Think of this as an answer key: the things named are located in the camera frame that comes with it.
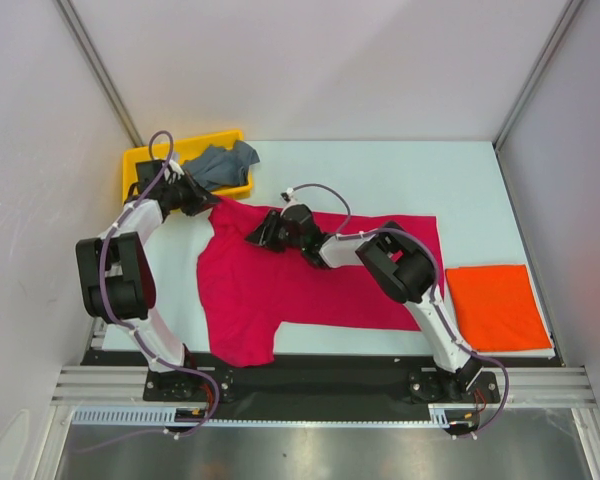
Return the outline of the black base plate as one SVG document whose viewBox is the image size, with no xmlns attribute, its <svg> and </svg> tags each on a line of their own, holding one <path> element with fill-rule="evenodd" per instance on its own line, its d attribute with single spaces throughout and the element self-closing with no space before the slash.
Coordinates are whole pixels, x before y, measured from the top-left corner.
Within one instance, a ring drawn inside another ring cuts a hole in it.
<svg viewBox="0 0 600 480">
<path fill-rule="evenodd" d="M 483 370 L 464 386 L 425 356 L 284 354 L 264 366 L 234 367 L 195 353 L 186 365 L 197 374 L 147 373 L 144 400 L 217 400 L 217 420 L 363 423 L 423 420 L 434 404 L 470 413 L 501 400 L 494 373 Z"/>
</svg>

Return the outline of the aluminium frame rail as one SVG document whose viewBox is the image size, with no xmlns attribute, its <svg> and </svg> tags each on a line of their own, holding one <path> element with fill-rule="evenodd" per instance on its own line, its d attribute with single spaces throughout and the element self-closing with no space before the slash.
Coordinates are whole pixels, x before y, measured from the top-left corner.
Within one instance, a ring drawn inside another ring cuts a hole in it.
<svg viewBox="0 0 600 480">
<path fill-rule="evenodd" d="M 592 408 L 595 396 L 584 368 L 510 368 L 509 379 L 496 369 L 494 383 L 509 387 L 510 408 Z M 53 405 L 145 406 L 147 369 L 141 366 L 67 366 L 51 396 Z"/>
</svg>

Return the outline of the yellow plastic bin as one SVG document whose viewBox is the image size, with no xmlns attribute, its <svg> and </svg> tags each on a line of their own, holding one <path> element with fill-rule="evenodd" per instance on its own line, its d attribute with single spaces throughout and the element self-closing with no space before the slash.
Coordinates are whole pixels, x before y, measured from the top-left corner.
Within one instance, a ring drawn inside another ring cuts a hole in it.
<svg viewBox="0 0 600 480">
<path fill-rule="evenodd" d="M 224 147 L 230 149 L 236 141 L 243 141 L 243 132 L 239 129 L 226 130 L 206 135 L 199 135 L 190 138 L 176 140 L 174 143 L 174 152 L 178 154 L 178 161 L 196 159 L 209 146 Z M 129 188 L 138 179 L 136 165 L 151 159 L 147 146 L 127 150 L 122 156 L 122 200 L 128 196 Z M 213 190 L 213 193 L 219 196 L 226 196 L 234 199 L 245 199 L 251 196 L 254 188 L 254 178 L 251 172 L 247 175 L 247 183 L 244 186 L 228 187 L 224 186 Z"/>
</svg>

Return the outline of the grey t-shirt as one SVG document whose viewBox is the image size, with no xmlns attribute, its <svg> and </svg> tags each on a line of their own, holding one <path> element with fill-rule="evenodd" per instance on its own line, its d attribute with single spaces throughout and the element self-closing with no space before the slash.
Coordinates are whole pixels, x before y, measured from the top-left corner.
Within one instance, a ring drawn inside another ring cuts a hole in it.
<svg viewBox="0 0 600 480">
<path fill-rule="evenodd" d="M 259 163 L 257 151 L 242 140 L 231 148 L 209 146 L 198 157 L 186 160 L 182 169 L 206 190 L 242 187 L 248 183 L 250 168 Z"/>
</svg>

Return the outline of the pink t-shirt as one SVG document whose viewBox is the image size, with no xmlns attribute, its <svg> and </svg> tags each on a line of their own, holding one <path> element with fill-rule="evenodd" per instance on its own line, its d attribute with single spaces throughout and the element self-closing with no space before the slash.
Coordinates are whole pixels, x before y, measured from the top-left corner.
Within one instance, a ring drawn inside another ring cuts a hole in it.
<svg viewBox="0 0 600 480">
<path fill-rule="evenodd" d="M 277 354 L 383 353 L 395 334 L 418 340 L 412 313 L 390 300 L 362 267 L 321 270 L 300 252 L 274 253 L 246 237 L 266 206 L 231 199 L 209 216 L 213 235 L 197 262 L 210 351 L 236 366 Z"/>
</svg>

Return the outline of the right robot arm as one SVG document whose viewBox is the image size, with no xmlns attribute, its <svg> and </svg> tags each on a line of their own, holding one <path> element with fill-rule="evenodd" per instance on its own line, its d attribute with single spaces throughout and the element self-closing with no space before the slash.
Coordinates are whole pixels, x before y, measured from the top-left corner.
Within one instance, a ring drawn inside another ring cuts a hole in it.
<svg viewBox="0 0 600 480">
<path fill-rule="evenodd" d="M 397 223 L 353 234 L 331 233 L 318 226 L 307 205 L 296 203 L 267 212 L 246 241 L 276 253 L 294 248 L 317 268 L 365 268 L 389 299 L 419 311 L 416 323 L 437 371 L 432 381 L 418 382 L 416 394 L 425 399 L 425 390 L 435 386 L 449 399 L 464 401 L 476 391 L 483 363 L 451 322 L 435 257 Z"/>
</svg>

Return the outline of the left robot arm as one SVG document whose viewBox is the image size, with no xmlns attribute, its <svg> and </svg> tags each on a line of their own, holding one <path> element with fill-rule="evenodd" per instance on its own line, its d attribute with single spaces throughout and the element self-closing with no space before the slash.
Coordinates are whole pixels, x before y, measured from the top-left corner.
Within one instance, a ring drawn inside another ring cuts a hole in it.
<svg viewBox="0 0 600 480">
<path fill-rule="evenodd" d="M 120 327 L 139 347 L 149 369 L 169 372 L 166 387 L 177 398 L 201 387 L 185 344 L 157 309 L 157 290 L 144 244 L 174 210 L 195 216 L 221 199 L 203 188 L 173 160 L 136 165 L 139 180 L 129 189 L 121 214 L 97 237 L 75 247 L 84 307 L 93 317 Z"/>
</svg>

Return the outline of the folded orange t-shirt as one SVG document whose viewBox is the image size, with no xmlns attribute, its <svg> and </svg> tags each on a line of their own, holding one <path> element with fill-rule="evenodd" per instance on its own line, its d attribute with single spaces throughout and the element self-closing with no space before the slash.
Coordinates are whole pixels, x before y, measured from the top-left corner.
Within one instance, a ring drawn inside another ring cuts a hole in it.
<svg viewBox="0 0 600 480">
<path fill-rule="evenodd" d="M 484 353 L 552 347 L 524 265 L 464 266 L 446 270 L 457 324 Z"/>
</svg>

